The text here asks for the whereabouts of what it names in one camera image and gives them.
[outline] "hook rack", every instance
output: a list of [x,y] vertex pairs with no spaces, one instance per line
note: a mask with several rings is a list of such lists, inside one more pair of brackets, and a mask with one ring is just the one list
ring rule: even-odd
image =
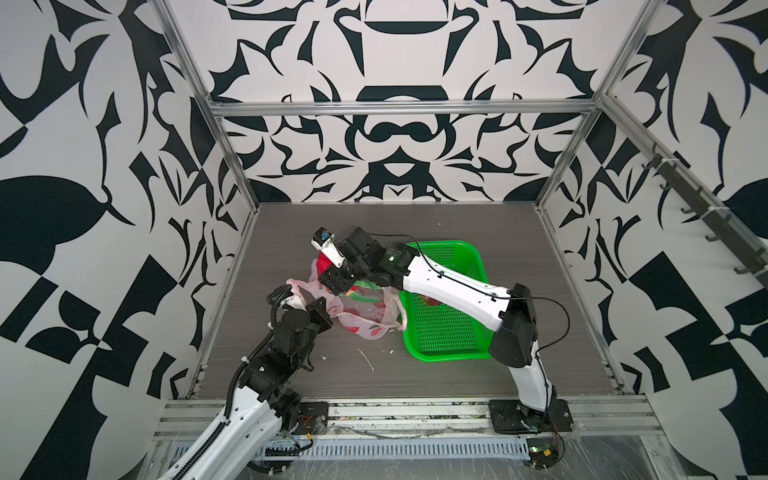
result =
[[739,275],[751,273],[768,289],[768,253],[763,241],[739,220],[719,198],[706,188],[688,168],[677,159],[655,156],[644,166],[655,168],[665,179],[662,190],[674,190],[688,204],[684,214],[696,214],[713,231],[710,242],[721,241],[742,263],[734,268]]

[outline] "wooden table surface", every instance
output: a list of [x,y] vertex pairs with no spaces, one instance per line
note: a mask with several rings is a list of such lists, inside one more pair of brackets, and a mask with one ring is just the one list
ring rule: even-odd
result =
[[[310,262],[317,256],[310,245],[312,234],[320,227],[339,233],[350,225],[375,233],[407,233],[418,240],[471,243],[482,255],[491,283],[510,288],[522,283],[533,295],[549,296],[568,308],[572,318],[570,334],[541,353],[558,393],[614,391],[532,205],[264,204],[198,398],[224,397],[240,358],[266,335],[270,308],[265,296],[288,278],[309,278]],[[535,300],[535,308],[543,345],[565,331],[566,321],[562,310],[553,303]],[[358,349],[366,354],[375,371]],[[367,340],[336,321],[332,329],[318,337],[311,358],[314,372],[300,370],[291,385],[305,398],[517,394],[507,367],[501,363],[493,359],[420,362],[408,353],[402,333],[396,330],[380,339]]]

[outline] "wire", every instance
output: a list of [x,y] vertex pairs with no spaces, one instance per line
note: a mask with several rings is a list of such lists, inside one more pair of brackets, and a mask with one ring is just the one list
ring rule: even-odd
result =
[[[282,302],[284,299],[290,296],[290,294],[291,294],[290,290],[284,290],[283,292],[280,292],[276,295],[275,303],[273,303],[272,309],[270,311],[270,320],[272,321],[272,325],[277,324],[277,321],[276,321],[277,309],[280,307],[280,302]],[[253,351],[247,357],[247,361],[244,361],[237,366],[237,369],[235,369],[235,373],[234,375],[232,375],[232,379],[230,380],[229,388],[227,388],[227,400],[224,403],[224,415],[223,415],[226,421],[220,422],[219,425],[217,425],[217,427],[206,439],[203,445],[201,445],[200,448],[190,457],[190,459],[187,460],[187,463],[185,463],[184,466],[179,469],[179,472],[176,475],[174,475],[173,480],[178,480],[179,478],[184,477],[184,475],[187,472],[189,472],[190,468],[193,467],[193,465],[197,462],[197,460],[199,460],[200,457],[203,456],[203,454],[208,450],[208,447],[210,447],[211,444],[213,444],[214,440],[216,440],[216,438],[219,436],[221,431],[224,430],[224,427],[226,427],[229,424],[230,414],[232,413],[232,403],[234,401],[235,388],[237,387],[237,382],[240,380],[240,376],[243,375],[243,371],[248,366],[248,364],[252,362],[253,359],[256,358],[256,355],[258,355],[259,352],[261,352],[261,350],[264,348],[264,346],[266,346],[267,343],[270,342],[273,336],[274,336],[274,333],[272,330],[270,330],[270,332],[267,333],[264,339],[261,340],[261,343],[259,343],[259,345],[255,349],[253,349]]]
[[312,438],[311,435],[307,435],[306,437],[310,440],[310,442],[304,445],[303,447],[299,447],[298,449],[293,449],[293,450],[264,449],[264,456],[265,457],[268,455],[288,456],[288,455],[294,455],[299,452],[303,452],[305,450],[309,450],[313,447],[313,445],[315,445],[315,440]]
[[563,309],[563,312],[565,312],[565,318],[568,321],[568,326],[565,329],[565,333],[560,338],[558,338],[554,342],[550,342],[550,343],[548,343],[548,344],[546,344],[546,345],[544,345],[542,347],[539,347],[539,349],[536,350],[537,354],[540,351],[542,351],[543,349],[545,349],[545,348],[547,348],[549,346],[553,346],[555,343],[560,342],[561,340],[563,340],[568,335],[568,333],[571,331],[571,315],[568,313],[568,309],[566,309],[565,306],[562,303],[558,302],[555,299],[549,298],[548,296],[498,296],[498,295],[496,295],[494,293],[484,292],[484,291],[482,291],[482,290],[480,290],[478,288],[474,288],[472,285],[468,285],[468,284],[462,282],[461,280],[458,280],[456,278],[452,278],[452,277],[450,277],[448,275],[445,275],[445,271],[440,272],[439,270],[437,270],[429,262],[429,260],[427,260],[427,256],[422,251],[422,246],[419,244],[419,241],[416,238],[411,237],[410,235],[405,235],[405,234],[385,235],[384,233],[369,233],[369,235],[372,235],[374,237],[406,237],[406,238],[409,238],[409,239],[413,240],[414,243],[416,244],[416,247],[419,249],[419,253],[422,254],[422,257],[424,257],[424,261],[427,263],[427,266],[429,268],[431,268],[432,270],[437,272],[439,275],[444,276],[445,278],[447,278],[449,280],[453,280],[454,282],[456,282],[456,283],[458,283],[460,285],[466,286],[467,288],[470,288],[470,289],[474,290],[475,292],[482,293],[485,296],[490,296],[491,298],[495,298],[497,300],[547,300],[548,302],[552,302],[552,303],[555,303],[556,305],[558,305],[560,308]]
[[543,349],[548,348],[550,346],[553,346],[554,344],[562,341],[566,336],[568,336],[568,334],[571,331],[571,315],[568,313],[568,309],[566,309],[565,306],[562,303],[558,302],[557,300],[554,300],[554,299],[546,297],[546,296],[507,296],[507,297],[505,297],[505,296],[497,296],[495,293],[484,292],[484,291],[482,291],[480,289],[474,288],[472,285],[468,285],[468,284],[462,282],[461,280],[458,280],[456,278],[452,278],[452,277],[450,277],[448,275],[445,275],[445,271],[441,272],[441,271],[437,270],[429,262],[429,260],[427,259],[427,256],[422,251],[422,246],[419,244],[419,241],[416,238],[411,237],[410,235],[405,235],[405,234],[384,234],[384,233],[369,233],[369,235],[371,235],[373,237],[405,237],[405,238],[409,238],[409,239],[413,240],[415,242],[415,244],[416,244],[416,248],[419,250],[419,253],[422,255],[422,257],[424,257],[424,261],[426,262],[426,264],[427,264],[427,266],[429,268],[431,268],[432,270],[437,272],[438,275],[444,276],[445,278],[447,278],[449,280],[453,280],[454,282],[456,282],[456,283],[458,283],[460,285],[466,286],[467,288],[472,289],[475,292],[482,293],[483,295],[490,296],[491,298],[494,298],[494,299],[497,299],[497,300],[547,300],[548,302],[555,303],[556,305],[558,305],[560,308],[563,309],[563,312],[565,312],[565,319],[567,321],[567,325],[565,327],[565,333],[563,333],[562,336],[560,336],[560,338],[556,339],[554,342],[550,342],[550,343],[548,343],[548,344],[546,344],[544,346],[540,346],[539,348],[537,348],[536,349],[536,353],[534,354],[534,357],[536,358],[536,361],[538,362],[538,367],[541,370],[541,376],[544,379],[545,395],[547,396],[547,408],[545,409],[545,415],[549,416],[549,407],[550,407],[550,399],[551,399],[551,396],[549,394],[549,386],[550,385],[549,385],[549,382],[547,381],[547,376],[544,373],[544,366],[541,364],[541,357],[538,355],[538,353],[540,351],[542,351]]
[[555,430],[554,433],[555,433],[555,435],[560,437],[560,444],[563,445],[562,446],[563,451],[560,453],[560,458],[558,458],[558,462],[559,462],[559,461],[561,461],[565,457],[565,440],[563,440],[562,435],[560,435],[560,432],[558,432],[557,430]]
[[[262,460],[266,463],[267,462],[266,457],[270,456],[270,455],[271,456],[281,456],[281,457],[288,456],[288,455],[298,455],[299,452],[303,452],[305,450],[311,449],[313,447],[313,445],[315,445],[315,440],[312,438],[311,435],[307,435],[306,437],[310,440],[310,443],[308,443],[307,445],[304,445],[303,447],[299,447],[298,449],[287,450],[287,451],[286,450],[278,450],[278,449],[264,449],[264,457],[265,458],[262,458]],[[293,465],[293,462],[295,462],[295,460],[290,461],[287,464],[283,463],[279,467],[263,467],[263,466],[258,465],[257,463],[255,463],[253,460],[251,460],[250,462],[248,462],[248,468],[250,468],[251,470],[254,470],[256,472],[259,472],[259,473],[264,473],[264,474],[267,474],[267,475],[274,475],[276,473],[283,473],[283,472],[285,472],[291,465]]]

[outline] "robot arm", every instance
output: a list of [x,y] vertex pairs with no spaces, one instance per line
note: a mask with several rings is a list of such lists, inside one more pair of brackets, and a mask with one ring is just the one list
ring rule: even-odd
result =
[[[287,285],[275,290],[267,301],[272,304],[272,330],[243,357],[227,392],[226,406],[162,480],[236,478],[275,434],[283,430],[288,436],[296,425],[301,396],[288,383],[298,369],[313,369],[310,353],[315,338],[332,323],[325,299],[304,306]],[[276,321],[280,307],[285,312]],[[294,452],[306,448],[296,445]]]
[[321,228],[312,245],[331,260],[319,280],[334,295],[349,290],[356,280],[370,280],[438,300],[493,331],[488,352],[509,368],[520,403],[530,410],[524,412],[524,424],[531,430],[541,426],[556,394],[538,358],[536,316],[528,288],[517,284],[508,290],[473,280],[404,243],[384,248],[360,227],[337,236]]
[[[538,358],[536,315],[528,288],[517,284],[508,290],[473,280],[403,243],[384,248],[359,227],[335,237],[321,228],[312,245],[332,263],[319,281],[334,295],[347,292],[357,280],[370,280],[438,300],[492,330],[488,351],[509,368],[520,399],[516,409],[495,411],[493,402],[503,401],[491,402],[494,428],[503,433],[546,429],[557,396]],[[296,425],[301,397],[287,388],[288,383],[299,368],[311,371],[309,357],[315,338],[332,323],[324,299],[304,306],[291,296],[288,286],[275,290],[267,301],[272,305],[272,331],[243,357],[227,392],[226,406],[162,480],[232,480],[244,465],[252,465],[250,460],[275,434],[288,433]],[[280,307],[286,311],[278,322]],[[505,425],[502,428],[497,428],[499,418]],[[294,452],[309,446],[311,443],[297,445]]]

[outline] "perforated basket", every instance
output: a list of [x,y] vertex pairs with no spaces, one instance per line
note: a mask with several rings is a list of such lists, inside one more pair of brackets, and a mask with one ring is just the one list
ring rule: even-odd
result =
[[[488,282],[480,253],[460,240],[419,242],[430,260],[481,282]],[[447,306],[429,306],[413,293],[400,293],[408,314],[402,338],[406,348],[422,362],[488,359],[493,332],[466,313]]]

